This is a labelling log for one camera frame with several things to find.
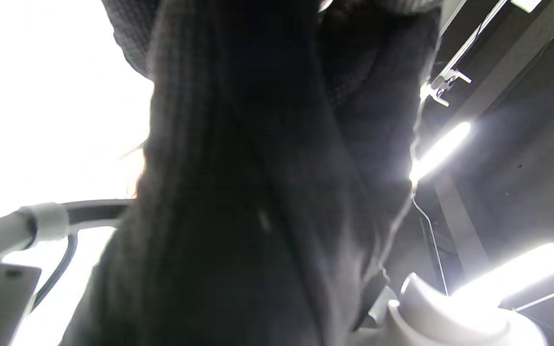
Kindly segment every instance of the ceiling light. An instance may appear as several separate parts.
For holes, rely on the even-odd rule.
[[[518,7],[521,7],[523,11],[530,13],[536,8],[536,6],[538,6],[541,0],[510,0],[510,2]]]
[[[445,136],[443,136],[431,149],[422,156],[421,160],[413,162],[412,171],[409,173],[409,180],[414,184],[439,166],[442,161],[452,153],[456,147],[464,140],[470,131],[469,123],[460,123]]]
[[[518,293],[554,273],[554,244],[526,252],[458,289],[453,297],[477,304],[498,306],[506,297]]]

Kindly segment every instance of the black sweater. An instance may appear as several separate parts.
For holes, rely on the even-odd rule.
[[[439,10],[104,0],[155,85],[136,204],[63,345],[340,346],[407,197]]]

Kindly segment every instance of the black cable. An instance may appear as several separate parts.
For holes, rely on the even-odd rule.
[[[61,261],[59,261],[59,265],[55,268],[55,271],[52,272],[48,280],[40,287],[38,293],[35,294],[35,298],[33,300],[33,307],[31,307],[31,312],[33,312],[38,305],[44,300],[44,297],[50,292],[50,290],[55,287],[57,284],[57,281],[61,278],[63,273],[66,269],[68,269],[68,265],[70,265],[70,262],[72,261],[72,258],[74,258],[74,254],[76,252],[76,246],[78,245],[78,236],[75,234],[68,235],[68,247],[65,249],[65,253],[63,254],[63,258],[61,258]]]

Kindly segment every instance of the wire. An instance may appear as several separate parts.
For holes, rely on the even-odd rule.
[[[521,311],[521,310],[523,310],[523,309],[527,309],[527,308],[530,308],[530,307],[532,307],[532,306],[534,306],[534,305],[538,305],[538,304],[540,304],[540,303],[542,303],[542,302],[545,302],[545,301],[547,301],[548,299],[551,299],[551,298],[554,298],[554,293],[551,293],[551,294],[549,294],[549,295],[547,295],[547,296],[545,296],[545,297],[542,297],[542,298],[539,298],[539,299],[537,299],[537,300],[534,300],[533,302],[527,303],[527,304],[525,304],[525,305],[523,305],[523,306],[521,306],[521,307],[517,307],[516,309],[514,309],[514,311],[519,312],[519,311]]]
[[[427,222],[429,223],[429,230],[431,232],[431,239],[433,239],[433,248],[435,249],[435,255],[437,256],[437,263],[440,266],[440,274],[441,274],[441,282],[444,284],[444,292],[446,292],[446,295],[448,296],[448,287],[446,285],[446,276],[444,276],[444,267],[441,265],[441,259],[440,259],[440,250],[437,248],[437,242],[435,241],[435,232],[433,232],[433,225],[431,224],[431,219],[429,219],[429,216],[422,211],[420,206],[418,206],[418,203],[416,202],[416,195],[412,195],[412,203],[414,204],[414,207],[422,214],[422,216],[425,217]]]
[[[38,293],[35,294],[34,300],[33,300],[33,307],[31,307],[31,312],[33,312],[38,305],[44,300],[44,297],[50,292],[50,290],[55,287],[57,284],[57,281],[61,278],[63,273],[66,269],[68,269],[68,265],[70,265],[70,262],[72,261],[72,258],[74,258],[74,254],[76,252],[76,246],[78,245],[78,236],[75,234],[68,235],[68,247],[65,249],[65,253],[63,254],[63,258],[61,258],[61,261],[59,261],[59,265],[55,268],[55,271],[52,272],[48,280],[40,287]]]
[[[418,142],[420,142],[420,124],[422,124],[422,109],[424,107],[425,103],[422,101],[418,105],[418,109],[416,111],[416,118],[414,120],[414,125],[412,126],[412,132],[414,133],[414,140],[409,145],[409,156],[412,161],[412,164],[417,161],[416,158],[416,147],[418,145]],[[403,223],[403,220],[407,216],[407,213],[409,213],[409,209],[412,207],[411,199],[414,195],[416,195],[416,191],[418,190],[418,182],[412,182],[412,186],[409,190],[409,195],[407,195],[407,198],[403,202],[401,208],[399,209],[399,212],[394,217],[393,221],[389,225],[389,233],[386,237],[386,243],[383,246],[382,252],[380,253],[380,259],[378,261],[379,268],[384,270],[384,264],[390,254],[390,250],[392,249],[393,243],[394,243],[394,237],[396,236],[396,233],[399,230],[399,227]]]

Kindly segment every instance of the metal bar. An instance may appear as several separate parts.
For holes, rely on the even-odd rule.
[[[553,37],[554,0],[548,4],[437,135],[442,136],[455,124],[480,117]]]
[[[551,293],[551,294],[547,295],[546,297],[539,298],[538,300],[534,300],[533,302],[527,303],[527,304],[525,304],[521,307],[517,307],[516,309],[514,309],[514,311],[519,312],[521,310],[530,308],[534,305],[538,305],[542,302],[546,302],[548,299],[551,299],[551,298],[554,298],[554,293]]]
[[[497,13],[499,13],[499,10],[502,9],[502,7],[505,5],[505,3],[508,2],[508,0],[499,0],[499,2],[497,2],[497,4],[495,4],[495,6],[493,7],[493,9],[489,12],[488,15],[486,15],[486,17],[484,18],[483,22],[480,23],[479,26],[477,26],[477,28],[473,31],[473,33],[471,33],[470,37],[467,39],[467,41],[463,44],[463,46],[461,46],[461,48],[459,48],[459,50],[457,51],[457,53],[453,56],[452,59],[450,59],[450,61],[448,62],[448,64],[446,64],[446,66],[444,67],[444,69],[440,72],[440,74],[435,78],[436,80],[440,77],[442,77],[443,75],[445,75],[448,71],[452,70],[452,68],[457,65],[457,63],[459,62],[459,60],[463,57],[463,55],[465,55],[467,53],[467,51],[469,50],[469,48],[474,44],[474,42],[476,41],[476,38],[479,37],[479,35],[481,35],[481,33],[484,31],[484,29],[489,25],[489,23],[491,22],[491,20],[493,20],[493,18],[495,18],[495,16],[497,15]]]
[[[454,247],[466,278],[474,279],[490,269],[489,259],[471,221],[463,200],[449,173],[442,173],[435,182],[444,219],[453,237]]]

